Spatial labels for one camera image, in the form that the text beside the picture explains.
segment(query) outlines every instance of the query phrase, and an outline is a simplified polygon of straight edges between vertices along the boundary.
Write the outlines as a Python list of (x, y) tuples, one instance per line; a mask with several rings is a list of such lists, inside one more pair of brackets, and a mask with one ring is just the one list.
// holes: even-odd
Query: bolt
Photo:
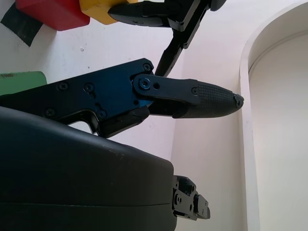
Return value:
[(150, 71), (150, 70), (151, 70), (151, 65), (149, 65), (149, 64), (144, 64), (144, 65), (143, 65), (143, 69), (144, 69), (145, 71)]
[(174, 197), (174, 203), (177, 205), (179, 200), (180, 200), (179, 195), (176, 194)]
[(192, 94), (197, 95), (197, 88), (192, 89)]
[(83, 90), (85, 90), (87, 93), (91, 93), (92, 91), (94, 91), (94, 86), (91, 83), (86, 83), (83, 86)]
[(106, 116), (107, 116), (107, 114), (106, 114), (105, 111), (100, 110), (100, 111), (98, 111), (98, 112), (96, 113), (96, 116), (97, 116), (97, 118), (99, 118), (99, 119), (105, 119)]
[(68, 84), (65, 83), (65, 82), (61, 82), (61, 83), (59, 83), (58, 88), (60, 90), (66, 90), (66, 89), (68, 89)]
[(47, 108), (45, 110), (45, 116), (46, 117), (53, 117), (55, 114), (56, 114), (56, 112), (52, 108)]
[(150, 89), (151, 82), (148, 78), (141, 78), (139, 80), (139, 86), (141, 87), (141, 89), (148, 90)]

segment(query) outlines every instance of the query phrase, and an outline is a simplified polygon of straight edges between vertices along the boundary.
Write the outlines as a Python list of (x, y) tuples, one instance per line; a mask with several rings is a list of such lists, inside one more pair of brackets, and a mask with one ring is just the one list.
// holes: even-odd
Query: red block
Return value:
[(58, 31), (90, 23), (90, 17), (81, 12), (79, 0), (16, 0), (16, 7)]

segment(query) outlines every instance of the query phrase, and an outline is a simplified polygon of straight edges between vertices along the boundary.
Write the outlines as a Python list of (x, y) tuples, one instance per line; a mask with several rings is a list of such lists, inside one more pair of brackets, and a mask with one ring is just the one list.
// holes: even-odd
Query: green object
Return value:
[(47, 84), (40, 71), (0, 74), (0, 96), (40, 87)]

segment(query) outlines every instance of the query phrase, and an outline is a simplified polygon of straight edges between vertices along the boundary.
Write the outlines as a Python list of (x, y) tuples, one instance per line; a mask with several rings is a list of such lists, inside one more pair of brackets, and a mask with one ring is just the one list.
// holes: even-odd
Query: black cover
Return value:
[(173, 166), (0, 107), (1, 231), (172, 231)]
[(215, 118), (232, 114), (244, 104), (244, 98), (230, 90), (217, 85), (198, 82), (196, 93), (201, 103), (198, 106), (188, 105), (173, 118)]

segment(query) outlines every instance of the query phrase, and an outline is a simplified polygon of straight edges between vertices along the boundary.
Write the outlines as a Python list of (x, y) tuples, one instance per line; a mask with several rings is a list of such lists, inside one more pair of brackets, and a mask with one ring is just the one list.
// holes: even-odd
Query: yellow block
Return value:
[(135, 3), (138, 0), (79, 0), (81, 11), (84, 14), (105, 25), (117, 22), (109, 16), (109, 9), (113, 6), (128, 2)]

